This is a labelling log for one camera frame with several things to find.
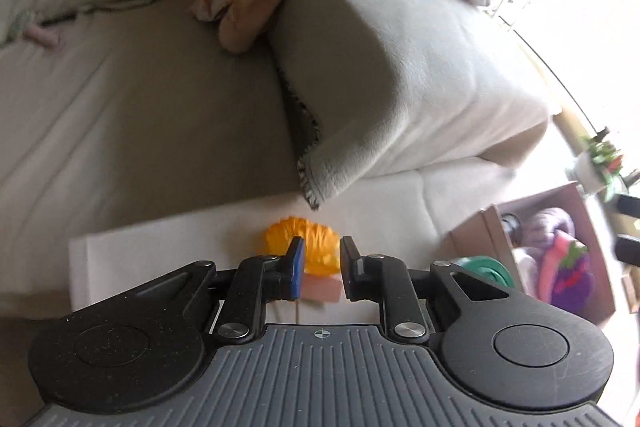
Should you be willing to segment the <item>orange plush toy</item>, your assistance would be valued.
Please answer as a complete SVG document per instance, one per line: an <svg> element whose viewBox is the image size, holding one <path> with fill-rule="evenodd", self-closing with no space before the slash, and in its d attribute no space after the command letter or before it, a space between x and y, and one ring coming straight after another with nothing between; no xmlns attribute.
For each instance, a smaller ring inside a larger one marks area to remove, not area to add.
<svg viewBox="0 0 640 427"><path fill-rule="evenodd" d="M341 271L341 237L327 225L291 216L273 223L262 234L268 255L285 255L295 237L304 241L306 274L333 277Z"/></svg>

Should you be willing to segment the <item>pink purple plush toy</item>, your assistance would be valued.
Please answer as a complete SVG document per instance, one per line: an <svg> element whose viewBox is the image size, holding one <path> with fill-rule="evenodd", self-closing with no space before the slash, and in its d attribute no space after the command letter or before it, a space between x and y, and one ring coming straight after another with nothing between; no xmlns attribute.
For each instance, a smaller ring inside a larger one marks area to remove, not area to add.
<svg viewBox="0 0 640 427"><path fill-rule="evenodd" d="M538 299L578 313L585 308L595 287L588 248L570 234L556 230L539 265Z"/></svg>

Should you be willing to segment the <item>white foam pad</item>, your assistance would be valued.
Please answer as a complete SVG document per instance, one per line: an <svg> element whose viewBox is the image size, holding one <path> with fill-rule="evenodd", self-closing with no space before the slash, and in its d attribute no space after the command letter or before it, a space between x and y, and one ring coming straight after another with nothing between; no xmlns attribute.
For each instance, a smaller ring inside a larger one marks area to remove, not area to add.
<svg viewBox="0 0 640 427"><path fill-rule="evenodd" d="M265 229L290 216L352 236L361 254L425 268L451 256L448 232L495 202L513 177L513 170L493 162L463 159L361 179L317 211L288 193L77 237L70 242L72 307L85 308L193 261L234 268L263 253Z"/></svg>

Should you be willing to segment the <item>green tape roll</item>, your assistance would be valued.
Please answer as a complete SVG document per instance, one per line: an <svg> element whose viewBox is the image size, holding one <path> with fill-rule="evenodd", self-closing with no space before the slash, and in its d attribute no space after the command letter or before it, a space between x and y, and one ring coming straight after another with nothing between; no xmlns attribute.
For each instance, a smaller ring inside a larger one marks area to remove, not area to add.
<svg viewBox="0 0 640 427"><path fill-rule="evenodd" d="M471 271L492 283L514 288L515 283L508 269L497 259L488 256L462 257L452 260L465 270Z"/></svg>

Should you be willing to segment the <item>pink cardboard storage box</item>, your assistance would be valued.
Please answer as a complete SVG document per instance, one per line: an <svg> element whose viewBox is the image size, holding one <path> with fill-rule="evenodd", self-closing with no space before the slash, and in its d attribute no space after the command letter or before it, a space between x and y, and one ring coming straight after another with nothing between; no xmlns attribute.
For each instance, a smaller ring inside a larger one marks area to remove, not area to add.
<svg viewBox="0 0 640 427"><path fill-rule="evenodd" d="M575 182L478 210L447 241L461 258L497 260L530 297L598 326L615 313L605 255Z"/></svg>

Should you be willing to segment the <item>grey fabric sofa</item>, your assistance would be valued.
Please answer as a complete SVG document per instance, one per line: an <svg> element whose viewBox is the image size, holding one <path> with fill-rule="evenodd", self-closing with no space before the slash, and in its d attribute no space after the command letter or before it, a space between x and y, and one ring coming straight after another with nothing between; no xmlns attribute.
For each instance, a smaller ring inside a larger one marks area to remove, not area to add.
<svg viewBox="0 0 640 427"><path fill-rule="evenodd" d="M361 178L524 160L551 104L514 42L463 0L284 0L241 55L193 0L1 0L50 51L1 40L1 313L70 311L75 237Z"/></svg>

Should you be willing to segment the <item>potted green plant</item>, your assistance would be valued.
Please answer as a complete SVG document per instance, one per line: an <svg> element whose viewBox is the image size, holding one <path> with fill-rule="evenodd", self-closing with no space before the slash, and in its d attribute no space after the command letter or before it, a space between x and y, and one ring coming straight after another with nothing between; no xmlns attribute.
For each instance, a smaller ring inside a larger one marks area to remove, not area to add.
<svg viewBox="0 0 640 427"><path fill-rule="evenodd" d="M570 179L582 187L587 196L600 195L605 202L615 195L615 180L623 167L623 153L608 139L611 130L604 127L595 135L579 138L579 150Z"/></svg>

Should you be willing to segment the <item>teal pink mushroom toy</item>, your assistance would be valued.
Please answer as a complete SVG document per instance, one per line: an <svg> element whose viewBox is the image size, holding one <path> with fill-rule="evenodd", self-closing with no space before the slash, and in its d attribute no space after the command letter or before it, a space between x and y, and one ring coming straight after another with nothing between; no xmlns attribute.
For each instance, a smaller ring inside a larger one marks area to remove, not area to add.
<svg viewBox="0 0 640 427"><path fill-rule="evenodd" d="M55 50L62 44L60 35L51 28L58 22L56 17L47 17L36 11L23 11L18 13L9 24L6 38L2 46L7 46L21 40L29 40L45 49Z"/></svg>

